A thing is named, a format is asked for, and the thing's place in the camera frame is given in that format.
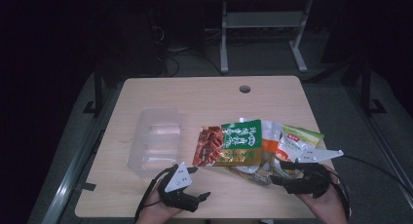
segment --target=wrist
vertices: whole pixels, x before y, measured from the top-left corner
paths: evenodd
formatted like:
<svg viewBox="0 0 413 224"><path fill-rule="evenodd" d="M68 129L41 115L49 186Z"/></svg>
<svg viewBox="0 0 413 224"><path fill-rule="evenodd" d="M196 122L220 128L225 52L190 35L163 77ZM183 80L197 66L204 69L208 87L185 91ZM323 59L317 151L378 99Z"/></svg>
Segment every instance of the wrist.
<svg viewBox="0 0 413 224"><path fill-rule="evenodd" d="M171 216L163 213L158 205L145 207L139 215L136 224L162 224L171 219Z"/></svg>

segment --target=green snack package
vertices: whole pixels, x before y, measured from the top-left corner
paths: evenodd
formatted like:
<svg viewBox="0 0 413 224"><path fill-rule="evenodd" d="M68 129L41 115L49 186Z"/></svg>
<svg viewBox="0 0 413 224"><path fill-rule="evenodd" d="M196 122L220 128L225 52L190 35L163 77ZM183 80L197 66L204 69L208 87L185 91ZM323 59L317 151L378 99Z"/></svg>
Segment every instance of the green snack package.
<svg viewBox="0 0 413 224"><path fill-rule="evenodd" d="M203 127L195 150L195 167L250 166L261 163L261 121Z"/></svg>

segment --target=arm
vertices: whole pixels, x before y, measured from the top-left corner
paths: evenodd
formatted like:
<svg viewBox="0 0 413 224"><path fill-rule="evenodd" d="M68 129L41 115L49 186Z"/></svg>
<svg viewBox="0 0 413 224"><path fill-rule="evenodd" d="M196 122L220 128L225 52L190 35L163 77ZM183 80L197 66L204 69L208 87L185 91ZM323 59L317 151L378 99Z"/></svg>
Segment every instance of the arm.
<svg viewBox="0 0 413 224"><path fill-rule="evenodd" d="M136 224L160 224L165 223L176 214L182 211L175 207L168 207L161 202L158 193L158 186L160 181L155 185L150 193L145 205L147 205L141 212Z"/></svg>
<svg viewBox="0 0 413 224"><path fill-rule="evenodd" d="M336 173L332 168L325 166L331 172ZM338 177L330 175L333 183L338 183ZM346 215L336 190L330 185L321 197L313 199L310 195L296 195L316 216L318 220L325 224L347 223Z"/></svg>

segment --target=hole in table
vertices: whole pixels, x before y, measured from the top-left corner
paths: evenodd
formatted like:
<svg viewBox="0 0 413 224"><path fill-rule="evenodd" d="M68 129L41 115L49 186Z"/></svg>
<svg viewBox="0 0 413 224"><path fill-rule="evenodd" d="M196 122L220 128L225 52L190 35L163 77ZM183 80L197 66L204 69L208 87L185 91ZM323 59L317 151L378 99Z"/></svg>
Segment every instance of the hole in table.
<svg viewBox="0 0 413 224"><path fill-rule="evenodd" d="M249 86L240 86L241 93L249 93L251 92L251 88Z"/></svg>

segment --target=dark background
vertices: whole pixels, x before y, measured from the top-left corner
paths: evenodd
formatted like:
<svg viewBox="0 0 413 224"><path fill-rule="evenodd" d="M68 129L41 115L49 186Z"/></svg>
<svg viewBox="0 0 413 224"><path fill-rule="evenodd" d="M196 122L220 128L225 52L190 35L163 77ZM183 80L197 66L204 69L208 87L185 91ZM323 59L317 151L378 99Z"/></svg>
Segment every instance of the dark background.
<svg viewBox="0 0 413 224"><path fill-rule="evenodd" d="M374 70L389 81L394 95L413 116L413 20L409 15L413 9L409 3L411 0L316 0L308 29L330 29L326 62L340 61L365 48ZM186 4L193 11L169 2L164 5L163 17L156 20L169 27L174 36L200 46L197 32L206 24L217 23L219 27L220 4L208 2L205 8ZM156 76L160 72L159 64L145 60L163 52L148 44L152 38L147 30L147 10L142 2L0 0L3 222L28 220L73 104L97 64L106 68L106 79L112 77L109 81L113 84L128 76ZM145 37L125 33L139 26ZM119 57L96 36L96 29L106 32L106 39L117 41L117 49L125 53L136 45L150 50ZM103 57L111 57L110 62ZM140 68L129 70L131 62Z"/></svg>

